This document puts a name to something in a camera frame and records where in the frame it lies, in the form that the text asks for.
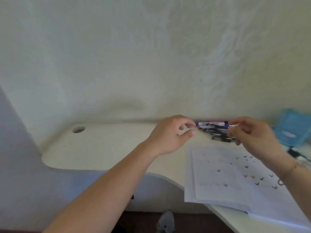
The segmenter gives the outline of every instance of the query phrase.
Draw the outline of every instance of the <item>right hand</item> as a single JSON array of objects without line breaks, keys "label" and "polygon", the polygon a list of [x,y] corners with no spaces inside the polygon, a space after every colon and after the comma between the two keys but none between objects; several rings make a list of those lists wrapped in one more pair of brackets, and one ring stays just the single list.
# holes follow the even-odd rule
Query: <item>right hand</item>
[{"label": "right hand", "polygon": [[228,131],[229,137],[236,138],[236,145],[243,144],[245,149],[262,162],[269,162],[277,156],[284,155],[270,126],[261,120],[251,117],[239,117],[231,120]]}]

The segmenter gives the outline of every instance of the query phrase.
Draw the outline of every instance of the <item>thin bracelet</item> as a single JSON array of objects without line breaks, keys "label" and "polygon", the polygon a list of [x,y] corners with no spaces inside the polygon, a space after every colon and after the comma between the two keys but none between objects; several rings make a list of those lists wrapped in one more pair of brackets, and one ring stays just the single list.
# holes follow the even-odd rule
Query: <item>thin bracelet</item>
[{"label": "thin bracelet", "polygon": [[291,170],[289,170],[287,173],[285,173],[282,177],[279,178],[279,180],[277,181],[277,183],[279,185],[284,185],[284,183],[281,181],[281,179],[285,179],[288,175],[290,175],[297,167],[305,167],[303,164],[299,163],[297,164],[295,167],[293,167]]}]

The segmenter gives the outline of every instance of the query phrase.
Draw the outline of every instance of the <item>desk grommet hole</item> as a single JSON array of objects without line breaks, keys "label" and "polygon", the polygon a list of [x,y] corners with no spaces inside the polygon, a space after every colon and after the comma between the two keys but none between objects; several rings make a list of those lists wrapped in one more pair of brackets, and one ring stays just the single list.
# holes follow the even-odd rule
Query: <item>desk grommet hole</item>
[{"label": "desk grommet hole", "polygon": [[81,133],[85,130],[85,127],[76,127],[72,130],[73,133]]}]

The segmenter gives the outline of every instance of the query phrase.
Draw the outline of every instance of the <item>left hand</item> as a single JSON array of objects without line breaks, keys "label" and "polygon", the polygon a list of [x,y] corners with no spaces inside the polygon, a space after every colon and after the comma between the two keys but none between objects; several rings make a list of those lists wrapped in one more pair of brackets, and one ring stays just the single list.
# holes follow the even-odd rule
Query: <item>left hand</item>
[{"label": "left hand", "polygon": [[158,123],[144,143],[151,147],[157,156],[172,153],[182,147],[196,133],[191,129],[179,135],[178,130],[183,130],[183,125],[192,128],[195,127],[195,122],[182,115],[165,118]]}]

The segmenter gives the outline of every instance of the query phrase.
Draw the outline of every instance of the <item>pile of pens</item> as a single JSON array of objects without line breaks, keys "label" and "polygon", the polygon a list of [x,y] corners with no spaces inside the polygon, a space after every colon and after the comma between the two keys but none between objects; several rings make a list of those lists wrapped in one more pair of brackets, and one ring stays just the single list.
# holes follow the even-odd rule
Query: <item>pile of pens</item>
[{"label": "pile of pens", "polygon": [[235,141],[235,138],[228,137],[228,121],[224,122],[199,122],[196,123],[199,130],[210,133],[212,140],[219,140],[223,142]]}]

